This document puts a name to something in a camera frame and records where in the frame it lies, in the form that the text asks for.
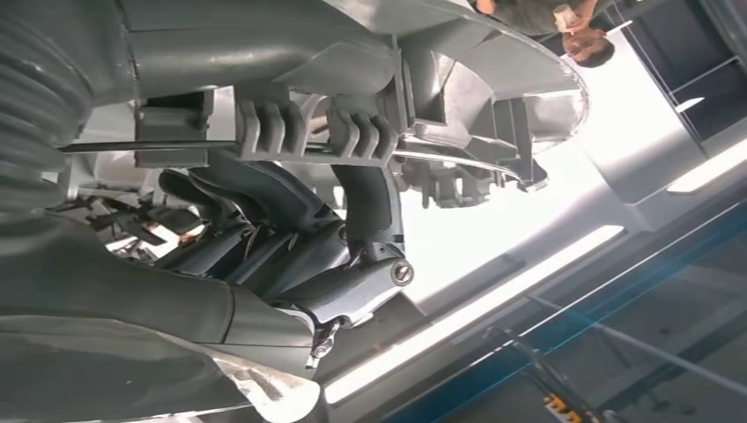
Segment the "fluorescent light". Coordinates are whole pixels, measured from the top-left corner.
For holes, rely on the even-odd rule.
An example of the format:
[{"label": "fluorescent light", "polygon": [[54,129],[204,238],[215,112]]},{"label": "fluorescent light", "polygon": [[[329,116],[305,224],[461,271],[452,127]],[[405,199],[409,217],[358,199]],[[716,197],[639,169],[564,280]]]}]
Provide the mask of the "fluorescent light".
[{"label": "fluorescent light", "polygon": [[687,110],[688,108],[691,108],[691,107],[695,106],[696,104],[700,103],[701,101],[703,101],[705,99],[706,99],[705,97],[697,97],[697,98],[694,98],[694,99],[689,99],[688,101],[686,101],[686,102],[678,105],[675,108],[675,111],[678,112],[678,113],[682,113],[685,110]]},{"label": "fluorescent light", "polygon": [[702,165],[674,181],[667,191],[674,193],[690,193],[715,180],[722,174],[741,165],[747,160],[747,140],[728,148]]},{"label": "fluorescent light", "polygon": [[623,28],[627,28],[630,25],[632,25],[632,21],[631,20],[627,20],[627,21],[623,22],[622,24],[620,24],[618,26],[615,26],[614,28],[610,29],[607,32],[607,34],[616,33],[618,31],[622,31]]},{"label": "fluorescent light", "polygon": [[392,345],[381,354],[353,367],[327,384],[324,388],[327,401],[334,404],[363,389],[369,383],[400,367],[443,339],[470,326],[624,230],[621,226],[599,227],[505,284],[496,286],[485,295],[462,305],[433,322],[432,325]]}]

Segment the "metal pipe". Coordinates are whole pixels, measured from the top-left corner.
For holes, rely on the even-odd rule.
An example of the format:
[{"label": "metal pipe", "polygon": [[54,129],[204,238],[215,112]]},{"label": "metal pipe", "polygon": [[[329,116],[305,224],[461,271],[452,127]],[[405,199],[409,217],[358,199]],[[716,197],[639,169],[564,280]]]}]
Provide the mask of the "metal pipe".
[{"label": "metal pipe", "polygon": [[[560,310],[560,309],[562,309],[562,307],[560,307],[559,305],[557,305],[555,303],[552,303],[552,302],[549,302],[547,300],[543,300],[543,299],[541,299],[539,297],[535,297],[535,296],[532,296],[532,295],[527,295],[527,297],[530,298],[531,300],[537,302],[538,304],[541,304],[541,305],[547,307],[547,308],[550,308],[550,309],[553,309],[553,310]],[[607,335],[609,335],[609,336],[611,336],[611,337],[613,337],[613,338],[615,338],[615,339],[617,339],[619,341],[625,342],[628,345],[635,346],[636,348],[639,348],[642,351],[645,351],[645,352],[650,353],[650,354],[652,354],[652,355],[654,355],[656,357],[659,357],[660,359],[665,360],[665,361],[667,361],[667,362],[669,362],[671,364],[674,364],[675,366],[679,366],[679,367],[681,367],[681,368],[683,368],[685,370],[690,370],[694,374],[699,375],[699,376],[703,377],[704,379],[707,379],[707,380],[709,380],[709,381],[711,381],[713,383],[721,385],[724,388],[727,388],[729,390],[733,390],[737,394],[740,394],[740,395],[743,395],[743,396],[747,397],[747,386],[744,386],[744,385],[742,385],[739,382],[735,382],[735,381],[733,381],[733,380],[731,380],[731,379],[729,379],[729,378],[727,378],[725,376],[719,375],[719,374],[717,374],[715,372],[712,372],[712,371],[710,371],[710,370],[708,370],[708,369],[706,369],[704,367],[698,366],[697,364],[695,364],[693,362],[690,362],[690,361],[685,360],[685,359],[683,359],[681,357],[678,357],[677,355],[672,354],[670,352],[666,352],[663,349],[658,348],[658,347],[653,346],[653,345],[650,345],[650,344],[648,344],[646,342],[643,342],[640,339],[631,337],[630,335],[626,335],[626,334],[624,334],[623,332],[621,332],[619,330],[614,330],[611,327],[605,326],[605,325],[603,325],[603,324],[601,324],[599,322],[596,322],[596,321],[594,321],[592,319],[589,319],[588,317],[586,317],[584,315],[575,314],[575,313],[572,313],[571,315],[573,315],[574,317],[576,317],[576,318],[584,321],[585,323],[588,323],[593,328],[595,328],[595,329],[597,329],[597,330],[599,330],[601,332],[604,332]]]}]

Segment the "person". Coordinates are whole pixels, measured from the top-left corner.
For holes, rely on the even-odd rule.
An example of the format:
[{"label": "person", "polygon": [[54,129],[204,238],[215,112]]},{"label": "person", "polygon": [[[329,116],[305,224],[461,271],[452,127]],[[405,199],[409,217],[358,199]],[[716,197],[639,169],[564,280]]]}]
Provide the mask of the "person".
[{"label": "person", "polygon": [[563,32],[563,49],[579,66],[595,68],[607,63],[615,46],[607,33],[589,26],[603,7],[598,0],[477,0],[477,10],[493,15],[526,35],[556,33],[555,8],[568,4],[578,20]]}]

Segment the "metal rod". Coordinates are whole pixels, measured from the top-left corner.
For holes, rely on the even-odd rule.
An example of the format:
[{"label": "metal rod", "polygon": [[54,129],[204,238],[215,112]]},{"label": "metal rod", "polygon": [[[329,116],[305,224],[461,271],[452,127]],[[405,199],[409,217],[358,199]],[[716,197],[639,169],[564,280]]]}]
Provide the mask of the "metal rod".
[{"label": "metal rod", "polygon": [[[543,306],[546,306],[547,308],[554,309],[554,310],[560,310],[560,309],[562,309],[562,307],[560,307],[559,305],[554,304],[552,302],[549,302],[547,300],[543,300],[543,299],[541,299],[539,297],[535,297],[535,296],[532,296],[532,295],[528,295],[528,297],[531,300],[533,300],[533,301],[535,301],[535,302],[537,302],[539,304],[542,304]],[[695,364],[695,363],[693,363],[691,361],[685,360],[685,359],[683,359],[683,358],[681,358],[681,357],[679,357],[679,356],[677,356],[675,354],[672,354],[671,352],[666,352],[666,351],[664,351],[661,348],[658,348],[656,346],[653,346],[653,345],[650,345],[648,343],[645,343],[645,342],[641,341],[640,339],[631,337],[630,335],[626,335],[626,334],[624,334],[623,332],[621,332],[619,330],[614,330],[611,327],[605,326],[605,325],[603,325],[603,324],[601,324],[599,322],[596,322],[596,321],[594,321],[592,319],[589,319],[588,317],[586,317],[584,315],[575,314],[575,313],[572,313],[571,315],[573,315],[574,317],[576,317],[578,319],[581,319],[582,321],[590,324],[593,328],[595,328],[597,330],[600,330],[600,331],[606,333],[607,335],[609,335],[609,336],[611,336],[611,337],[613,337],[613,338],[615,338],[615,339],[617,339],[619,341],[625,342],[628,345],[635,346],[635,347],[639,348],[640,350],[643,350],[643,351],[645,351],[647,353],[650,353],[650,354],[652,354],[652,355],[654,355],[656,357],[659,357],[662,360],[668,361],[669,363],[674,364],[675,366],[679,366],[679,367],[681,367],[681,368],[683,368],[685,370],[690,370],[691,372],[693,372],[696,375],[700,375],[701,377],[703,377],[703,378],[705,378],[705,379],[707,379],[707,380],[709,380],[709,381],[711,381],[713,383],[721,385],[724,388],[727,388],[729,390],[733,390],[734,392],[747,397],[747,386],[744,386],[744,385],[742,385],[739,382],[735,382],[735,381],[733,381],[733,380],[731,380],[731,379],[729,379],[727,377],[724,377],[722,375],[714,373],[714,372],[712,372],[712,371],[710,371],[710,370],[708,370],[706,368],[698,366],[697,364]]]},{"label": "metal rod", "polygon": [[[235,141],[126,141],[117,143],[72,144],[62,147],[59,150],[64,154],[85,154],[92,152],[151,152],[202,148],[230,148],[236,145],[237,143]],[[308,143],[307,148],[310,151],[331,153],[329,145],[324,143]],[[480,169],[491,170],[493,172],[508,174],[516,179],[520,179],[516,172],[507,167],[479,160],[465,159],[464,157],[429,152],[412,152],[409,150],[395,150],[392,155],[414,160],[438,161],[441,163],[447,162],[456,165],[477,167]]]},{"label": "metal rod", "polygon": [[[616,358],[617,358],[617,359],[618,359],[618,360],[619,360],[619,361],[620,361],[621,363],[623,363],[623,366],[624,366],[625,368],[631,368],[631,367],[632,367],[632,364],[631,364],[631,362],[630,362],[630,361],[629,361],[629,360],[627,359],[627,357],[625,357],[625,355],[623,354],[623,352],[622,352],[622,351],[620,351],[620,350],[619,350],[619,349],[618,349],[618,348],[617,348],[617,347],[616,347],[616,346],[615,346],[615,345],[614,345],[614,344],[612,343],[612,340],[610,339],[611,337],[610,337],[609,335],[607,335],[606,333],[604,333],[604,332],[601,332],[601,331],[597,332],[597,335],[599,335],[599,339],[600,339],[600,340],[602,340],[602,343],[603,343],[603,344],[605,344],[605,345],[607,345],[607,347],[608,347],[608,348],[610,349],[610,351],[612,352],[612,355],[614,355],[614,356],[615,356],[615,357],[616,357]],[[648,399],[650,399],[650,400],[651,400],[651,402],[652,402],[652,403],[654,404],[654,407],[656,407],[656,406],[658,406],[658,405],[660,405],[660,404],[664,404],[664,403],[665,403],[664,401],[662,401],[662,400],[661,400],[661,399],[660,399],[660,398],[659,398],[659,397],[658,397],[658,396],[657,396],[657,395],[656,395],[656,394],[655,394],[655,393],[654,393],[654,392],[652,391],[652,389],[653,389],[653,388],[649,387],[649,386],[648,386],[648,383],[644,384],[644,388],[646,389],[646,391],[644,392],[644,396],[648,397]]]},{"label": "metal rod", "polygon": [[71,144],[60,148],[60,152],[64,154],[83,154],[88,152],[150,152],[200,148],[226,148],[235,145],[235,141],[126,141],[121,143]]},{"label": "metal rod", "polygon": [[484,161],[479,161],[479,160],[470,160],[470,159],[465,159],[463,157],[448,156],[445,154],[433,154],[429,152],[412,152],[409,150],[395,150],[393,155],[396,157],[405,157],[407,159],[439,161],[439,162],[446,161],[448,163],[454,163],[456,165],[477,167],[480,169],[492,170],[493,172],[501,172],[502,174],[510,174],[511,176],[519,179],[519,175],[517,175],[516,172],[514,172],[513,170],[507,167],[503,167],[500,165],[493,165],[491,163],[486,163]]}]

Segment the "man's hair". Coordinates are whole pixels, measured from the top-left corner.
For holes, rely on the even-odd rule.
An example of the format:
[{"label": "man's hair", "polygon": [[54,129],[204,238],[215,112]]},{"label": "man's hair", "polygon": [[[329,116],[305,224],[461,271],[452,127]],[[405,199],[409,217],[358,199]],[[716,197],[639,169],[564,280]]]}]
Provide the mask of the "man's hair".
[{"label": "man's hair", "polygon": [[583,66],[584,68],[596,68],[607,63],[615,55],[615,45],[606,38],[602,38],[602,42],[602,49],[589,56],[583,62],[578,62],[579,66]]}]

